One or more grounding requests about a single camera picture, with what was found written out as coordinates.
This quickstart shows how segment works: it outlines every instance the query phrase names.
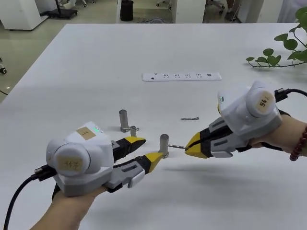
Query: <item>green plant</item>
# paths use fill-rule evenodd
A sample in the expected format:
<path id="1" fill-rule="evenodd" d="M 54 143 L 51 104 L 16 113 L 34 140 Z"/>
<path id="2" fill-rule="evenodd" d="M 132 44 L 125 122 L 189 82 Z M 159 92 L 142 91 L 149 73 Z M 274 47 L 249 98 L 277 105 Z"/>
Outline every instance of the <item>green plant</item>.
<path id="1" fill-rule="evenodd" d="M 283 46 L 291 51 L 290 56 L 288 57 L 288 60 L 292 61 L 292 64 L 289 65 L 279 65 L 280 60 L 282 59 L 282 56 L 277 55 L 274 56 L 274 50 L 271 48 L 267 48 L 263 51 L 263 56 L 258 57 L 257 59 L 254 57 L 248 57 L 246 61 L 252 66 L 252 67 L 288 67 L 288 66 L 297 66 L 301 64 L 307 63 L 307 44 L 304 44 L 295 34 L 297 29 L 304 29 L 307 33 L 307 7 L 303 7 L 299 9 L 295 17 L 297 18 L 299 24 L 292 28 L 289 33 L 293 34 L 295 39 L 288 39 L 289 33 L 278 35 L 274 38 L 275 41 L 283 42 Z M 297 50 L 298 44 L 301 44 L 304 48 L 304 50 Z"/>

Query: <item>power outlet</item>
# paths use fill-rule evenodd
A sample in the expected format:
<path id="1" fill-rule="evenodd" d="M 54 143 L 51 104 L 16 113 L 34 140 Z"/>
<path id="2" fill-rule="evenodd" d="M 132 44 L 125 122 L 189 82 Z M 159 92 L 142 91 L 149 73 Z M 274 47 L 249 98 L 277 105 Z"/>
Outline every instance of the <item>power outlet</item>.
<path id="1" fill-rule="evenodd" d="M 143 81 L 220 81 L 218 72 L 211 73 L 144 73 Z"/>

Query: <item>plant leaf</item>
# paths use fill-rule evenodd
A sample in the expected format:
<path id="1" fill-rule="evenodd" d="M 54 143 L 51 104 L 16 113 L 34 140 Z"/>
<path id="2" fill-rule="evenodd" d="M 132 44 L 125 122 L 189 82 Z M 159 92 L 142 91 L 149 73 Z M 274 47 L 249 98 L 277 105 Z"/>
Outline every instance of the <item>plant leaf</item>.
<path id="1" fill-rule="evenodd" d="M 295 50 L 297 48 L 297 41 L 294 39 L 288 39 L 283 42 L 283 46 L 288 50 Z"/>
<path id="2" fill-rule="evenodd" d="M 273 49 L 265 49 L 265 50 L 263 51 L 264 56 L 270 56 L 270 55 L 272 55 L 273 53 L 274 53 L 274 50 L 273 50 Z"/>
<path id="3" fill-rule="evenodd" d="M 293 54 L 291 54 L 288 57 L 288 60 L 296 60 L 297 59 L 297 55 L 299 55 L 300 53 L 302 53 L 302 51 L 295 51 Z"/>
<path id="4" fill-rule="evenodd" d="M 295 53 L 296 53 L 295 57 L 296 57 L 298 60 L 303 61 L 303 62 L 306 62 L 306 61 L 307 61 L 307 50 L 304 50 L 303 52 L 301 52 L 301 51 L 296 51 Z"/>
<path id="5" fill-rule="evenodd" d="M 268 56 L 268 63 L 272 66 L 276 66 L 281 59 L 282 59 L 282 56 L 280 55 L 278 55 L 277 57 L 270 55 Z"/>
<path id="6" fill-rule="evenodd" d="M 254 59 L 255 59 L 254 57 L 248 57 L 248 58 L 246 59 L 246 61 L 250 62 L 250 61 L 252 61 L 252 60 L 254 60 Z"/>
<path id="7" fill-rule="evenodd" d="M 275 41 L 284 42 L 288 39 L 288 34 L 281 34 L 274 38 Z"/>
<path id="8" fill-rule="evenodd" d="M 262 62 L 262 63 L 268 63 L 267 59 L 265 57 L 259 57 L 256 62 Z"/>
<path id="9" fill-rule="evenodd" d="M 299 25 L 297 25 L 297 27 L 292 28 L 291 30 L 289 30 L 289 33 L 294 33 L 296 31 L 296 29 L 298 29 L 298 28 L 302 28 L 302 25 L 299 24 Z"/>
<path id="10" fill-rule="evenodd" d="M 295 13 L 295 17 L 298 19 L 298 20 L 301 20 L 301 17 L 303 14 L 307 13 L 307 7 L 303 7 L 301 9 L 299 9 L 296 13 Z"/>
<path id="11" fill-rule="evenodd" d="M 302 26 L 302 28 L 307 31 L 307 13 L 304 13 L 301 16 L 299 22 L 300 22 L 300 25 Z"/>

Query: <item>plant stem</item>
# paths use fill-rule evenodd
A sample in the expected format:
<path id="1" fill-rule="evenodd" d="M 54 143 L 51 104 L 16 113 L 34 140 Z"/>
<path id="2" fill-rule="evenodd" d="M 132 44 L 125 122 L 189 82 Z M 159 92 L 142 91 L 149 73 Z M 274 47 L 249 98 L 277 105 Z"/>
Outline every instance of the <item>plant stem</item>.
<path id="1" fill-rule="evenodd" d="M 295 32 L 293 32 L 293 35 L 305 48 L 307 48 L 307 46 L 295 35 Z"/>
<path id="2" fill-rule="evenodd" d="M 283 68 L 283 67 L 289 67 L 289 66 L 298 66 L 298 65 L 301 65 L 301 64 L 305 64 L 305 63 L 307 63 L 307 62 L 301 62 L 301 63 L 297 63 L 297 64 L 293 64 L 293 65 L 286 65 L 286 66 L 280 66 L 280 65 L 278 65 L 277 67 L 279 67 L 279 68 Z M 252 64 L 250 64 L 253 68 L 255 68 L 255 67 L 268 67 L 268 66 L 262 66 L 262 65 L 260 65 L 259 63 L 258 63 L 258 66 L 253 66 Z"/>

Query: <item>gray floor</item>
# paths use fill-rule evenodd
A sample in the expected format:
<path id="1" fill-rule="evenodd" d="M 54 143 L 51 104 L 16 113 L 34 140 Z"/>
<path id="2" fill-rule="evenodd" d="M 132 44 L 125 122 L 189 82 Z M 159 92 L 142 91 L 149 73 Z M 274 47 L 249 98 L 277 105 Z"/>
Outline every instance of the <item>gray floor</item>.
<path id="1" fill-rule="evenodd" d="M 115 23 L 116 4 L 114 0 L 97 0 L 88 3 L 86 8 L 77 1 L 78 16 L 71 20 L 47 19 L 33 31 L 8 31 L 0 25 L 0 56 L 8 70 L 6 75 L 0 75 L 0 90 L 9 93 L 26 71 L 31 67 L 52 39 L 67 23 Z M 218 10 L 212 8 L 207 13 L 214 18 L 211 22 L 224 22 L 218 16 Z M 162 17 L 167 22 L 172 21 L 167 4 L 156 7 L 156 0 L 135 0 L 133 23 Z M 0 102 L 5 95 L 0 93 Z"/>

